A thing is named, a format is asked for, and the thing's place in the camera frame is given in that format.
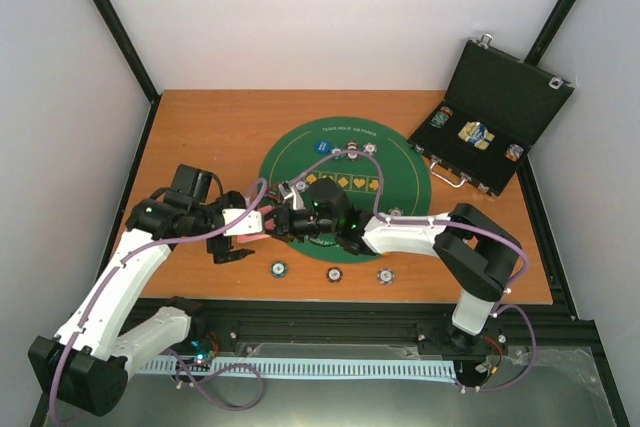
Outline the black red poker chip stack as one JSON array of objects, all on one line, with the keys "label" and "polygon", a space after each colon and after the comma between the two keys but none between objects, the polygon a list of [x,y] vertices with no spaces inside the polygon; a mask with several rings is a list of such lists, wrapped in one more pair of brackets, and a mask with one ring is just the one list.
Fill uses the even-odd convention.
[{"label": "black red poker chip stack", "polygon": [[326,272],[326,277],[330,283],[338,283],[343,278],[343,271],[338,267],[329,268]]}]

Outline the black red chip top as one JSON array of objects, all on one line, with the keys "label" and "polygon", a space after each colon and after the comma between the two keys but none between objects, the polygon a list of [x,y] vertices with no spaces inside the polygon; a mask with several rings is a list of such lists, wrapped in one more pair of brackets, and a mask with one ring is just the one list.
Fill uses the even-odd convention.
[{"label": "black red chip top", "polygon": [[347,154],[346,157],[350,160],[350,161],[355,161],[359,158],[359,146],[358,143],[356,141],[348,141],[346,144],[346,150],[347,150]]}]

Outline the light blue poker chip stack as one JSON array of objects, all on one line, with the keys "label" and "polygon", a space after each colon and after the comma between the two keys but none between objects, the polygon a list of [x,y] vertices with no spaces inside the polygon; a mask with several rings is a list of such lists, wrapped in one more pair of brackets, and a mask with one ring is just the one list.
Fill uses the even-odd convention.
[{"label": "light blue poker chip stack", "polygon": [[377,280],[383,285],[391,284],[394,279],[395,274],[391,269],[383,268],[380,269],[377,273]]}]

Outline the light blue chip top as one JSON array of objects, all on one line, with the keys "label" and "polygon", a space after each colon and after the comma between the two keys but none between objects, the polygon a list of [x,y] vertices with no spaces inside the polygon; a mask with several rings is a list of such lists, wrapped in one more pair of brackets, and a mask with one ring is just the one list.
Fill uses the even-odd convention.
[{"label": "light blue chip top", "polygon": [[374,156],[377,151],[377,146],[374,143],[365,143],[363,145],[363,151],[370,156]]}]

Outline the red-backed playing card deck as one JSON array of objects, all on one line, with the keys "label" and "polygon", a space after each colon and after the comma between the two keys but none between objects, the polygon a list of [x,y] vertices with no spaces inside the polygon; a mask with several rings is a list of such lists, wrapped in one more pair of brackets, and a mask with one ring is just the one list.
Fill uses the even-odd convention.
[{"label": "red-backed playing card deck", "polygon": [[[273,206],[265,205],[265,206],[261,206],[258,209],[258,211],[262,215],[266,215],[267,213],[270,213],[273,209],[274,209]],[[235,240],[239,244],[246,244],[246,243],[255,242],[263,239],[268,239],[269,237],[270,237],[269,234],[262,232],[262,233],[255,233],[255,234],[239,235],[235,237]]]}]

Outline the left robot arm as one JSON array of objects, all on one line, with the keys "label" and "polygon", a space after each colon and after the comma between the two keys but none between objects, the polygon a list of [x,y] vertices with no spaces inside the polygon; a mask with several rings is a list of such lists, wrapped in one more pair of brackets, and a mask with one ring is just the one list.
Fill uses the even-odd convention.
[{"label": "left robot arm", "polygon": [[222,190],[209,202],[210,185],[218,180],[212,172],[179,165],[170,186],[133,207],[111,259],[80,306],[52,337],[33,341],[28,358],[53,422],[66,422],[58,412],[60,402],[106,415],[147,362],[177,344],[193,350],[206,342],[201,305],[182,297],[171,298],[128,332],[122,328],[144,287],[178,245],[204,241],[217,262],[248,256],[246,250],[233,250],[232,239],[261,232],[258,205],[267,183],[257,179],[246,195]]}]

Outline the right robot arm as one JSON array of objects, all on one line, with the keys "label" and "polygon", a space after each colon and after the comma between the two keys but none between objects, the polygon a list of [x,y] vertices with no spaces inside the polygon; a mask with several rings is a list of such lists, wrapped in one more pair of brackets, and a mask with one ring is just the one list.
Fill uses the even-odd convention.
[{"label": "right robot arm", "polygon": [[335,181],[321,178],[307,197],[286,184],[264,215],[265,232],[283,242],[330,235],[351,255],[408,253],[439,258],[461,293],[445,330],[448,344],[470,353],[527,257],[521,244],[467,203],[436,216],[394,216],[356,207]]}]

